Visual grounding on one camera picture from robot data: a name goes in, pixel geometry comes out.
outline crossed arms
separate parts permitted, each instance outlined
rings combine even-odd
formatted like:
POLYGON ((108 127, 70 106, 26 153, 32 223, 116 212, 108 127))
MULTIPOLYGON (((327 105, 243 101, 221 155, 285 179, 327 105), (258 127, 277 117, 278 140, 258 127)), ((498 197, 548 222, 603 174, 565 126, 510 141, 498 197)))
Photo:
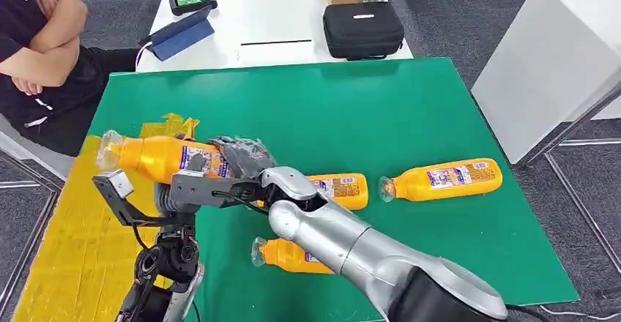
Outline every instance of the crossed arms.
POLYGON ((87 8, 81 0, 35 0, 48 23, 21 48, 0 62, 0 73, 12 78, 27 95, 39 94, 43 86, 62 86, 78 61, 80 39, 87 8))

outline hand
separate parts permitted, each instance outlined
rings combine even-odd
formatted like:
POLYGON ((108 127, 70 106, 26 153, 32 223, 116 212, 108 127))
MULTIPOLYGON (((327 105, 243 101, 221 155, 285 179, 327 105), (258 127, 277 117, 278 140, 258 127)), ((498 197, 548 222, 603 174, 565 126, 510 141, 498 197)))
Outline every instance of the hand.
POLYGON ((43 15, 49 20, 56 9, 59 0, 35 0, 43 15))
POLYGON ((23 92, 28 96, 41 94, 41 92, 43 91, 42 86, 30 83, 22 78, 11 77, 11 81, 13 81, 13 84, 15 84, 19 91, 23 92))

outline black strip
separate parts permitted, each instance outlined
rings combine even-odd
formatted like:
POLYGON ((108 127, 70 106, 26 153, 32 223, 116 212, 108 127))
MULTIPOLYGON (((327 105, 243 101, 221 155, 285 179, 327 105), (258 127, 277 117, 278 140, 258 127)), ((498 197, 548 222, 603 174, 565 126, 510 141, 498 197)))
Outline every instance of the black strip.
POLYGON ((310 39, 302 39, 302 40, 284 40, 282 42, 244 42, 242 46, 249 45, 266 45, 266 44, 289 44, 290 42, 312 42, 310 39))

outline cable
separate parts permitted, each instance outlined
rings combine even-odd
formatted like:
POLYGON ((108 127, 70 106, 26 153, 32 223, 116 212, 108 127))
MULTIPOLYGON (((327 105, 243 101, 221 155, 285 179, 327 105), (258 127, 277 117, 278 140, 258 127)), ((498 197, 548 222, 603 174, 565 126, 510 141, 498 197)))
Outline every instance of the cable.
POLYGON ((214 190, 212 192, 212 195, 215 196, 216 198, 228 198, 230 200, 233 201, 237 201, 238 203, 242 203, 244 205, 246 205, 246 207, 248 207, 251 210, 257 211, 259 214, 269 214, 268 211, 265 211, 263 209, 261 209, 260 207, 254 206, 253 204, 242 200, 241 198, 238 198, 237 196, 229 193, 229 192, 222 192, 220 190, 214 190))
POLYGON ((196 320, 198 322, 201 322, 201 314, 198 313, 198 307, 196 306, 196 303, 194 302, 194 300, 192 300, 192 306, 194 307, 194 313, 196 314, 196 320))
POLYGON ((140 233, 138 233, 138 227, 136 227, 135 223, 132 223, 132 229, 134 230, 134 236, 136 237, 138 244, 140 244, 140 246, 143 249, 148 250, 149 248, 146 247, 146 245, 144 244, 144 241, 142 241, 142 238, 140 237, 140 233))
POLYGON ((571 311, 551 311, 551 310, 546 309, 544 306, 539 306, 539 307, 541 307, 541 309, 542 309, 543 311, 546 311, 546 312, 547 312, 547 313, 549 313, 550 315, 558 315, 558 316, 561 316, 561 315, 581 316, 581 317, 585 317, 585 318, 591 318, 591 319, 593 319, 593 320, 597 320, 597 321, 607 321, 607 320, 609 320, 609 319, 611 319, 611 318, 615 318, 615 317, 617 317, 617 316, 621 316, 621 312, 613 313, 612 315, 610 315, 610 316, 606 316, 606 317, 597 317, 597 316, 591 316, 591 315, 588 315, 588 314, 586 314, 586 313, 582 313, 582 312, 571 312, 571 311))
POLYGON ((528 310, 526 307, 507 304, 507 310, 519 311, 519 312, 525 313, 527 315, 531 315, 532 317, 538 318, 539 321, 541 321, 541 322, 550 322, 550 320, 546 316, 541 315, 537 311, 528 310))
POLYGON ((138 55, 136 55, 136 61, 135 61, 135 70, 138 70, 138 63, 140 62, 140 58, 142 57, 142 53, 145 49, 147 49, 149 46, 153 45, 153 42, 148 42, 147 44, 145 44, 142 48, 140 48, 140 50, 138 50, 138 55))

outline bottle cap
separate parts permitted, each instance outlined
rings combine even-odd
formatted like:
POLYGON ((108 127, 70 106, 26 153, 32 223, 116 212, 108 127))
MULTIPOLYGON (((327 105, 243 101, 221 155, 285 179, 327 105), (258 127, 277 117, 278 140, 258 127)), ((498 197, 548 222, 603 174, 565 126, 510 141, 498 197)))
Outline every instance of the bottle cap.
POLYGON ((397 189, 395 188, 395 182, 388 177, 381 177, 379 179, 379 197, 386 203, 392 201, 397 196, 397 189))
POLYGON ((265 264, 265 257, 263 256, 265 245, 267 245, 267 241, 260 236, 257 236, 253 241, 250 257, 252 258, 252 262, 255 267, 260 267, 265 264))
POLYGON ((114 130, 103 133, 97 152, 97 167, 110 170, 119 165, 123 137, 114 130))

